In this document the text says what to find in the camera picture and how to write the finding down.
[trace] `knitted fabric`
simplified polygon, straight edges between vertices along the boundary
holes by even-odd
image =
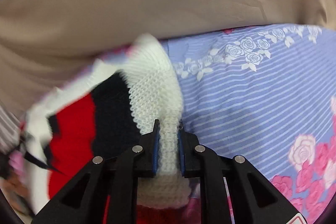
[[[151,35],[140,36],[129,53],[122,75],[130,93],[131,111],[141,134],[160,121],[159,166],[153,179],[140,179],[137,204],[151,208],[179,208],[188,203],[189,181],[181,176],[177,126],[183,110],[182,94],[168,56]]]
[[[106,72],[110,69],[101,61],[98,65]],[[28,150],[39,160],[47,162],[47,158],[52,166],[48,171],[50,179],[42,171],[35,172],[33,178],[49,181],[47,192],[51,198],[93,156],[119,155],[137,143],[140,133],[151,132],[154,120],[159,119],[159,168],[154,179],[139,180],[138,204],[180,208],[188,203],[190,188],[189,181],[182,178],[179,171],[177,125],[182,112],[182,96],[172,65],[159,42],[145,35],[132,47],[126,64],[119,67],[122,68],[119,73],[83,96],[96,83],[95,74],[101,75],[94,68],[90,77],[65,88],[79,90],[80,94],[74,96],[73,92],[59,93],[58,90],[54,98],[42,104],[42,111],[35,115],[32,111],[28,115],[27,130],[34,135]],[[111,73],[105,73],[100,80],[107,75]],[[71,104],[62,109],[66,102]],[[49,113],[50,125],[46,119]],[[125,131],[127,126],[132,130]],[[37,195],[42,201],[33,206],[36,212],[47,202],[43,191],[43,187],[33,191],[33,196]]]
[[[40,102],[32,106],[27,112],[24,130],[31,135],[31,138],[28,138],[26,142],[26,146],[27,151],[34,158],[44,163],[47,162],[44,154],[47,150],[43,149],[50,143],[53,137],[48,117],[83,97],[93,87],[106,80],[116,71],[116,65],[118,66],[118,64],[106,64],[97,59],[89,74],[81,75],[62,87],[62,89],[55,88]],[[50,170],[40,168],[38,165],[30,162],[27,163],[28,186],[31,194],[30,202],[35,213],[38,213],[50,199],[48,193],[51,173],[52,171]]]
[[[127,86],[116,73],[49,118],[53,138],[45,154],[53,167],[50,198],[94,156],[116,157],[139,142],[128,97]]]

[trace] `white knit sweater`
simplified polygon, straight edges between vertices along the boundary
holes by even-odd
[[[160,43],[151,35],[140,36],[125,64],[117,66],[97,60],[85,75],[62,90],[50,92],[27,114],[26,130],[34,136],[28,151],[45,162],[41,145],[51,139],[47,117],[59,111],[121,69],[130,89],[131,111],[141,134],[152,131],[160,120],[159,166],[154,179],[141,179],[137,204],[152,208],[179,208],[188,203],[189,181],[181,176],[177,152],[177,125],[183,103],[177,78]],[[48,202],[48,171],[29,164],[29,187],[35,213]]]
[[[159,166],[154,179],[141,179],[137,204],[179,208],[188,203],[189,181],[181,176],[177,126],[183,110],[182,93],[168,56],[151,35],[136,40],[122,74],[130,89],[132,116],[141,134],[160,121]]]

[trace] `red fabric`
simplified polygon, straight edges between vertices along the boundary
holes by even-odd
[[[137,206],[136,224],[182,224],[184,208],[156,210]]]
[[[58,171],[51,170],[50,198],[93,158],[91,143],[95,138],[95,104],[91,95],[67,106],[56,117],[60,132],[53,133],[50,149],[52,166]]]
[[[106,221],[107,221],[107,214],[109,212],[110,199],[111,199],[111,196],[108,195],[107,200],[106,200],[105,210],[104,210],[103,224],[106,224]]]

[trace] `beige fabric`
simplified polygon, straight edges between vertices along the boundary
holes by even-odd
[[[336,28],[335,0],[0,0],[0,100],[20,115],[97,52],[158,38],[270,23]]]

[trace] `blue striped fabric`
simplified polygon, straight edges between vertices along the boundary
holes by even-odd
[[[313,166],[317,145],[334,135],[336,33],[269,25],[171,39],[164,47],[184,96],[185,129],[219,155],[244,155],[275,185],[288,177],[293,186],[284,195],[294,203],[305,199],[308,193],[298,181],[305,166],[298,157]],[[304,138],[306,150],[297,152]],[[325,185],[316,202],[334,183],[323,168],[325,174],[311,178]],[[310,208],[300,207],[306,216]],[[315,215],[310,213],[309,222]]]

